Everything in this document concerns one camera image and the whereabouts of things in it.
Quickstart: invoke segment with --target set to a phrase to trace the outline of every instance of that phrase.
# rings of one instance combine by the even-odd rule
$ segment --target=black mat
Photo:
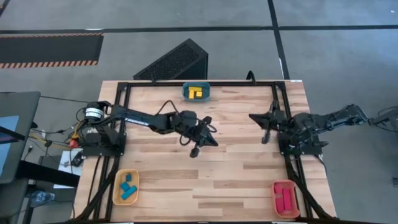
[[[0,68],[96,65],[103,33],[0,35]]]

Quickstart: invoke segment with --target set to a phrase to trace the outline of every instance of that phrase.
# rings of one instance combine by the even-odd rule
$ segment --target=wooden tabletop
[[[118,82],[121,81],[103,82],[99,100],[114,103]],[[309,111],[303,83],[286,81],[286,87],[292,114]],[[275,214],[271,198],[273,181],[287,179],[276,133],[272,132],[270,143],[261,144],[264,131],[248,116],[269,109],[271,88],[213,86],[211,100],[206,103],[186,102],[181,92],[181,87],[176,86],[134,87],[129,108],[153,114],[166,100],[172,100],[179,111],[195,111],[199,118],[211,116],[212,125],[218,130],[213,137],[219,146],[203,147],[199,156],[192,159],[189,153],[193,144],[181,146],[178,134],[159,135],[146,127],[127,124],[126,150],[119,168],[138,170],[139,195],[131,206],[114,205],[111,221],[282,220]],[[167,105],[162,112],[170,111],[172,107]],[[84,161],[75,199],[76,214],[86,207],[96,161],[97,157]],[[313,156],[302,156],[302,161],[309,191],[326,212],[335,215],[324,167]],[[102,161],[92,196],[98,187],[101,166]],[[298,189],[297,193],[305,216]],[[107,198],[106,192],[100,217],[104,217]]]

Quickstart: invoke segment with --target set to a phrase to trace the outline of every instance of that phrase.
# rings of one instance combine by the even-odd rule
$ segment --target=yellow block
[[[193,97],[195,96],[195,91],[189,90],[189,99],[193,100]]]
[[[190,87],[189,87],[189,91],[191,91],[191,90],[193,90],[193,91],[201,91],[201,87],[193,87],[193,86],[190,86]]]

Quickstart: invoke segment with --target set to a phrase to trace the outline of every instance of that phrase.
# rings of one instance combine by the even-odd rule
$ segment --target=yellow tray
[[[129,181],[130,187],[135,185],[137,190],[130,195],[127,199],[122,199],[122,194],[124,193],[123,189],[120,185],[126,181],[126,175],[130,173],[132,180]],[[116,173],[116,177],[114,179],[114,186],[113,186],[113,197],[112,201],[115,205],[132,205],[138,199],[138,190],[139,190],[139,175],[138,172],[134,169],[121,169]]]

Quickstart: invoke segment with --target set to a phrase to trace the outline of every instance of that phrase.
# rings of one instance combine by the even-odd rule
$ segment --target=desk
[[[114,103],[118,82],[121,81],[103,82],[99,100]],[[292,114],[309,111],[303,83],[286,81],[286,87]],[[213,86],[207,103],[183,101],[181,92],[177,86],[134,87],[129,108],[156,113],[166,100],[172,100],[180,111],[193,110],[199,118],[211,116],[212,125],[218,130],[213,136],[220,146],[203,147],[199,156],[191,159],[191,145],[180,146],[178,134],[162,136],[127,124],[127,144],[119,168],[138,170],[139,195],[131,206],[114,205],[111,221],[281,220],[272,207],[271,184],[276,179],[287,179],[284,159],[279,154],[275,132],[270,143],[261,144],[264,131],[248,116],[269,109],[271,88]],[[171,110],[168,105],[162,112]],[[302,156],[302,160],[309,191],[326,212],[335,215],[323,166],[313,156]],[[84,162],[75,199],[77,214],[86,207],[96,161],[97,157],[90,157]],[[101,165],[102,162],[92,196],[98,187]],[[104,217],[107,198],[105,192],[99,217]],[[298,200],[305,216],[299,192]]]

